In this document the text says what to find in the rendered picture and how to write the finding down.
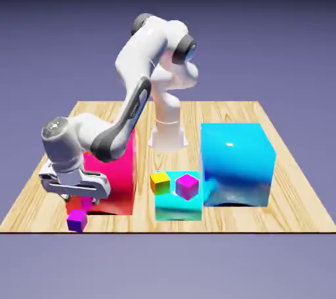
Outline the large cyan box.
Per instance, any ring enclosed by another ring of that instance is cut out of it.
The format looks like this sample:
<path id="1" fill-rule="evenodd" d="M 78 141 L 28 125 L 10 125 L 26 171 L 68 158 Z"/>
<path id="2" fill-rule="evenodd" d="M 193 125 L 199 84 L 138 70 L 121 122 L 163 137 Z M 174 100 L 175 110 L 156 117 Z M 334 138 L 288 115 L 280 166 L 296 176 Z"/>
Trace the large cyan box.
<path id="1" fill-rule="evenodd" d="M 170 193 L 155 196 L 155 217 L 157 221 L 201 221 L 203 196 L 200 186 L 200 173 L 197 170 L 166 170 L 170 177 Z M 190 174 L 199 180 L 199 192 L 187 201 L 175 192 L 176 179 Z"/>

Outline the large red box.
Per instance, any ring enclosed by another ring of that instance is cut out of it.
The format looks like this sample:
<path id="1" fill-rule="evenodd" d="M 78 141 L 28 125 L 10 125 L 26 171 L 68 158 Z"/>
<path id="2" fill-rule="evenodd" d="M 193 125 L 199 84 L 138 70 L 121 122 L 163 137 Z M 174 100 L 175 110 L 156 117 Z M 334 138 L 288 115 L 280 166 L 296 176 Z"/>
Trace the large red box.
<path id="1" fill-rule="evenodd" d="M 131 215 L 137 184 L 137 149 L 135 133 L 127 143 L 123 156 L 111 163 L 103 163 L 91 153 L 84 153 L 84 168 L 91 172 L 104 174 L 110 183 L 111 192 L 108 198 L 93 205 L 86 197 L 73 196 L 66 203 L 67 212 L 74 209 L 86 210 L 89 214 Z"/>

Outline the large blue box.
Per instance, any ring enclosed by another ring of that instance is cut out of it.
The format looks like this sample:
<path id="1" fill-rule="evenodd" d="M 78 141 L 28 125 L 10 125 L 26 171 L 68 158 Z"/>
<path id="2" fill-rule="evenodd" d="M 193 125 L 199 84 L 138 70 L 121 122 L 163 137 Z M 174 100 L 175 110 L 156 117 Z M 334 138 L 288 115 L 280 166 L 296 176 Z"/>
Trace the large blue box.
<path id="1" fill-rule="evenodd" d="M 206 207 L 267 207 L 276 152 L 258 123 L 202 123 L 201 188 Z"/>

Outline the small purple cube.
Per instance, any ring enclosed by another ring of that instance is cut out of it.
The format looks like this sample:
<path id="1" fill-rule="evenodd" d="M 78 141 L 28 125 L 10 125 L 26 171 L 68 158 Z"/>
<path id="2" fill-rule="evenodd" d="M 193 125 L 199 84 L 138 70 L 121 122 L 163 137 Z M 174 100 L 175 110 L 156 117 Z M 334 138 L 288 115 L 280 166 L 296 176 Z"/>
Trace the small purple cube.
<path id="1" fill-rule="evenodd" d="M 73 209 L 67 217 L 67 225 L 70 231 L 82 233 L 87 225 L 87 212 Z"/>

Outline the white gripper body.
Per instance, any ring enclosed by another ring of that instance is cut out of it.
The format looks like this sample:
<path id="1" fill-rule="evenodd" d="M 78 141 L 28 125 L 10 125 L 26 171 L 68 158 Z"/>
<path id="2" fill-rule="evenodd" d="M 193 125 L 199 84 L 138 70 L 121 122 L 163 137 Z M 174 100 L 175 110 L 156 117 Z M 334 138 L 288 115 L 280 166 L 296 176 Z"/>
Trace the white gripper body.
<path id="1" fill-rule="evenodd" d="M 95 199 L 107 199 L 111 187 L 107 177 L 82 168 L 72 172 L 56 173 L 52 166 L 43 166 L 39 177 L 44 189 L 59 195 L 75 195 Z"/>

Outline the small magenta cube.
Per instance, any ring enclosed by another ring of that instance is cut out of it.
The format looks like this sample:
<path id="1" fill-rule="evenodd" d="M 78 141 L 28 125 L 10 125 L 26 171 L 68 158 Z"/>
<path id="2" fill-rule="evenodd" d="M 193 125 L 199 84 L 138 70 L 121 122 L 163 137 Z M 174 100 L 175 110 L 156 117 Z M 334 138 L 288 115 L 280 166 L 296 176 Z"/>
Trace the small magenta cube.
<path id="1" fill-rule="evenodd" d="M 184 174 L 175 182 L 175 192 L 184 200 L 191 200 L 199 192 L 199 180 L 190 174 Z"/>

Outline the small yellow cube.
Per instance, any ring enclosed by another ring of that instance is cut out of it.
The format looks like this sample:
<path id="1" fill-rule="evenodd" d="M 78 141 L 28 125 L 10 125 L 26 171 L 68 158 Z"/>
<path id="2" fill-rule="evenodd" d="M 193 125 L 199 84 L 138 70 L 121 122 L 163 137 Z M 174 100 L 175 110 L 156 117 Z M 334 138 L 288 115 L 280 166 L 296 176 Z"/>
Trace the small yellow cube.
<path id="1" fill-rule="evenodd" d="M 170 193 L 170 177 L 166 172 L 153 172 L 150 175 L 150 187 L 154 195 Z"/>

